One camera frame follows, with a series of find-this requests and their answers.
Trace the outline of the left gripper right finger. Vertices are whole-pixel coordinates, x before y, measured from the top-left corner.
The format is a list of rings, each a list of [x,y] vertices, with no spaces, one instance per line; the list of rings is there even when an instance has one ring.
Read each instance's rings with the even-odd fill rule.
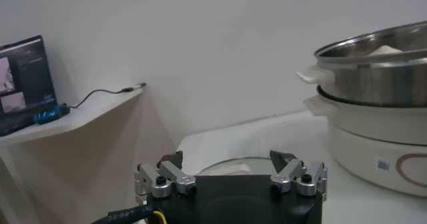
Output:
[[[306,165],[292,153],[270,151],[270,159],[276,173],[270,176],[271,190],[278,196],[289,193],[295,187],[297,194],[326,197],[328,168],[323,162],[313,161]]]

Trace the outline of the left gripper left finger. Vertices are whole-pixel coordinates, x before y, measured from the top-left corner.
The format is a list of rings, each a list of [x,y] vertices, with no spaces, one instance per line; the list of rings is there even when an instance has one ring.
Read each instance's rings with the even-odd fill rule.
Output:
[[[138,164],[134,172],[135,201],[142,205],[149,195],[165,199],[172,194],[192,197],[197,192],[197,181],[182,171],[183,151],[176,151],[161,157],[156,167]]]

